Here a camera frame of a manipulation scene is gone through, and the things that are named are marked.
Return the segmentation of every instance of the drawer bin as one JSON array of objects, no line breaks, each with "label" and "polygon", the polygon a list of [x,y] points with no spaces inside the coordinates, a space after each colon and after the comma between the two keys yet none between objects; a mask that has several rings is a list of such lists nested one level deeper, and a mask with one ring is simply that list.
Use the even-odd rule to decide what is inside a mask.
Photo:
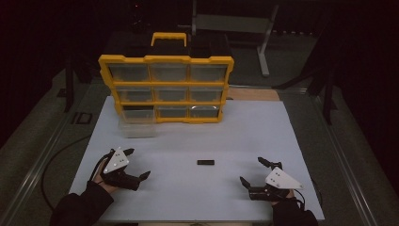
[{"label": "drawer bin", "polygon": [[155,87],[155,101],[184,102],[187,100],[187,87]]},{"label": "drawer bin", "polygon": [[125,138],[140,138],[140,137],[155,137],[156,130],[154,122],[150,123],[128,123],[124,119],[120,119],[118,124],[123,137]]},{"label": "drawer bin", "polygon": [[125,105],[121,116],[127,123],[155,122],[155,114],[152,105]]},{"label": "drawer bin", "polygon": [[220,102],[222,87],[191,87],[189,91],[190,102]]},{"label": "drawer bin", "polygon": [[192,105],[189,108],[190,118],[217,118],[219,115],[218,105]]},{"label": "drawer bin", "polygon": [[158,118],[186,118],[186,106],[157,106]]},{"label": "drawer bin", "polygon": [[108,68],[116,82],[150,81],[147,64],[110,63]]},{"label": "drawer bin", "polygon": [[192,64],[191,80],[195,82],[223,82],[227,65],[224,64]]},{"label": "drawer bin", "polygon": [[151,102],[151,87],[116,87],[121,102]]},{"label": "drawer bin", "polygon": [[156,82],[186,81],[187,65],[181,63],[150,64],[151,80]]}]

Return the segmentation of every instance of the dark background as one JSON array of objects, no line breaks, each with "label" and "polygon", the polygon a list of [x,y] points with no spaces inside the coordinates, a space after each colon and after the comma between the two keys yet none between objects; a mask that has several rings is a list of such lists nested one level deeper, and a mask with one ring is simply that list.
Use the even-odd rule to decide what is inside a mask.
[{"label": "dark background", "polygon": [[[328,1],[280,5],[278,34],[302,32],[319,37],[306,67],[337,60],[335,85],[343,91],[376,158],[399,194],[399,6],[394,1],[334,4]],[[111,33],[174,31],[191,24],[191,2],[0,0],[0,101],[2,146],[64,69],[72,53],[81,82],[98,76],[97,59]],[[205,13],[264,15],[264,1],[199,1]],[[241,8],[252,9],[241,15]]]}]

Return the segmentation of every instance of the table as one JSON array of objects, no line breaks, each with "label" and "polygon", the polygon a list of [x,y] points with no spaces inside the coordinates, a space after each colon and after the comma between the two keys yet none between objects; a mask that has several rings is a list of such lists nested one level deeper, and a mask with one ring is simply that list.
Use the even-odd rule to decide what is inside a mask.
[{"label": "table", "polygon": [[207,29],[264,34],[263,42],[257,47],[257,52],[262,75],[268,76],[269,68],[264,51],[269,42],[278,10],[279,5],[274,4],[271,15],[267,18],[206,15],[197,13],[197,0],[193,0],[191,33],[196,35],[198,29]]},{"label": "table", "polygon": [[[263,186],[271,171],[258,156],[281,161],[305,187],[306,208],[324,219],[311,178],[283,102],[228,101],[221,123],[157,125],[157,137],[123,138],[112,97],[107,97],[71,192],[80,194],[96,162],[111,148],[135,148],[126,172],[151,170],[138,191],[113,194],[115,203],[101,221],[117,222],[262,222],[272,219],[265,202],[251,201],[239,180]],[[214,166],[198,166],[214,159]]]}]

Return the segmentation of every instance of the hand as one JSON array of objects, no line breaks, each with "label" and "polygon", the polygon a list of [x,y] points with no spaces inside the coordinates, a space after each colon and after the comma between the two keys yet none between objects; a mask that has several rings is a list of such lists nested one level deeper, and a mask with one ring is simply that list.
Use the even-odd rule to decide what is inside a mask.
[{"label": "hand", "polygon": [[94,176],[93,182],[97,183],[99,186],[101,186],[104,190],[106,190],[106,192],[108,192],[109,194],[111,194],[112,192],[118,190],[117,186],[110,186],[107,185],[104,181],[103,178],[101,176],[101,170],[103,169],[103,166],[105,164],[105,160],[100,164],[100,166],[97,169],[97,173]]},{"label": "hand", "polygon": [[[292,190],[292,189],[290,189],[290,193],[288,193],[288,195],[285,197],[285,198],[287,198],[287,199],[290,199],[290,198],[292,198],[292,197],[295,197],[295,195],[294,195],[294,191]],[[275,204],[277,204],[277,203],[279,203],[279,202],[270,202],[272,205],[275,205]]]}]

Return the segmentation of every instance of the cable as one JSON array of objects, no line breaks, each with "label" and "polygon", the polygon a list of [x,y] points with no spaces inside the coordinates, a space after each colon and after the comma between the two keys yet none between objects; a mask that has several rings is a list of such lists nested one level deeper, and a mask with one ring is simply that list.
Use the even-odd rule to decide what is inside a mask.
[{"label": "cable", "polygon": [[46,201],[47,205],[49,206],[49,208],[50,208],[52,211],[54,211],[54,207],[53,207],[53,205],[50,204],[50,201],[49,201],[49,199],[47,198],[47,195],[46,195],[46,193],[45,193],[45,191],[44,191],[44,177],[45,177],[45,174],[46,174],[47,169],[49,168],[49,166],[50,166],[50,164],[53,162],[53,160],[54,160],[60,153],[62,153],[62,152],[64,152],[65,150],[67,150],[67,149],[70,148],[72,145],[74,145],[74,144],[76,144],[76,143],[78,143],[78,142],[80,142],[80,141],[82,141],[82,140],[85,140],[85,139],[87,139],[87,138],[90,138],[90,137],[91,137],[91,135],[82,137],[82,138],[80,138],[80,139],[78,139],[78,140],[76,140],[76,141],[74,141],[74,142],[68,144],[67,146],[63,147],[63,148],[60,149],[58,152],[56,152],[56,153],[51,157],[51,159],[49,160],[49,162],[46,164],[46,167],[44,168],[43,174],[41,175],[40,190],[41,190],[41,194],[42,194],[44,200]]},{"label": "cable", "polygon": [[303,202],[300,201],[300,200],[297,200],[297,201],[298,201],[299,204],[300,204],[300,209],[301,209],[302,211],[305,211],[305,197],[303,197],[302,193],[300,193],[298,190],[294,189],[294,191],[296,191],[296,193],[298,193],[298,194],[302,197]]},{"label": "cable", "polygon": [[91,173],[90,178],[88,178],[90,181],[93,179],[94,174],[96,173],[97,168],[100,166],[100,164],[101,164],[106,158],[112,156],[112,154],[113,154],[112,151],[115,151],[115,150],[111,149],[111,152],[110,152],[110,153],[105,154],[105,155],[104,155],[102,158],[100,158],[100,160],[97,162],[96,166],[94,167],[93,172]]}]

